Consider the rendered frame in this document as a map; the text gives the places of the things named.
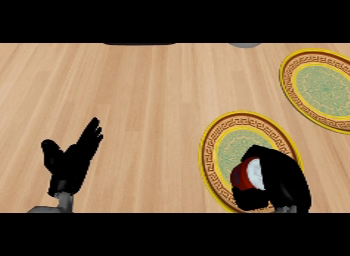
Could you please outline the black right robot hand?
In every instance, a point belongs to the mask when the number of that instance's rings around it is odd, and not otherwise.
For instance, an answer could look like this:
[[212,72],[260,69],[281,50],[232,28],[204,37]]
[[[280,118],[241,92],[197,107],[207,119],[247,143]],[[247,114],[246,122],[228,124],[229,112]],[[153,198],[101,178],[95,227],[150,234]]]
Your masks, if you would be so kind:
[[306,213],[311,207],[311,195],[306,180],[297,162],[280,151],[252,145],[240,163],[250,157],[259,159],[265,190],[238,190],[231,186],[237,207],[244,210],[296,206],[296,213]]

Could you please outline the red can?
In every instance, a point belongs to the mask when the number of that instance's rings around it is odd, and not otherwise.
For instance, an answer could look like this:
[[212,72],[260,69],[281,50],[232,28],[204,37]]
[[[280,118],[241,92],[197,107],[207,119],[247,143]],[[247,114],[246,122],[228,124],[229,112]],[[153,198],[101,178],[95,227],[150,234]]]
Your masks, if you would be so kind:
[[229,173],[231,186],[238,190],[255,189],[263,191],[260,164],[256,157],[247,158]]

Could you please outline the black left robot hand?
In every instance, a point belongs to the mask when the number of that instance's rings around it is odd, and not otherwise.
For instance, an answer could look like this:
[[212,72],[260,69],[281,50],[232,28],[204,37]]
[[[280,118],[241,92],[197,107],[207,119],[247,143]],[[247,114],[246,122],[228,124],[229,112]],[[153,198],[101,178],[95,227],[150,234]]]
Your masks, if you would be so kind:
[[101,139],[99,120],[92,118],[76,143],[66,150],[49,139],[40,142],[43,166],[51,173],[46,191],[51,197],[61,192],[73,195],[79,191]]

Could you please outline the yellow rimmed green patterned plate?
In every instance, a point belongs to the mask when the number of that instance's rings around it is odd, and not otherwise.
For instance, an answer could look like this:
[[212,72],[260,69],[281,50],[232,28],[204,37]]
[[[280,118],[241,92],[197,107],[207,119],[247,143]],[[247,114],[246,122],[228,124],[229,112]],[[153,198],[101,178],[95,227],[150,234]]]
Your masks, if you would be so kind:
[[350,135],[350,58],[318,48],[291,52],[278,70],[284,96],[303,117]]
[[228,212],[243,213],[232,198],[229,173],[252,145],[278,150],[303,167],[294,143],[269,118],[249,111],[221,115],[201,135],[197,163],[207,191]]

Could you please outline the grey round object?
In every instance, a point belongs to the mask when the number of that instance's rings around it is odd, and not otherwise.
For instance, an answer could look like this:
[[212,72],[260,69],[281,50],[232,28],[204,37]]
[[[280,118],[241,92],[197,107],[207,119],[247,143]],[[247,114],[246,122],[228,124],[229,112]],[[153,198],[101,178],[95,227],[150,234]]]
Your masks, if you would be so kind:
[[260,43],[228,43],[231,46],[247,49],[256,47]]

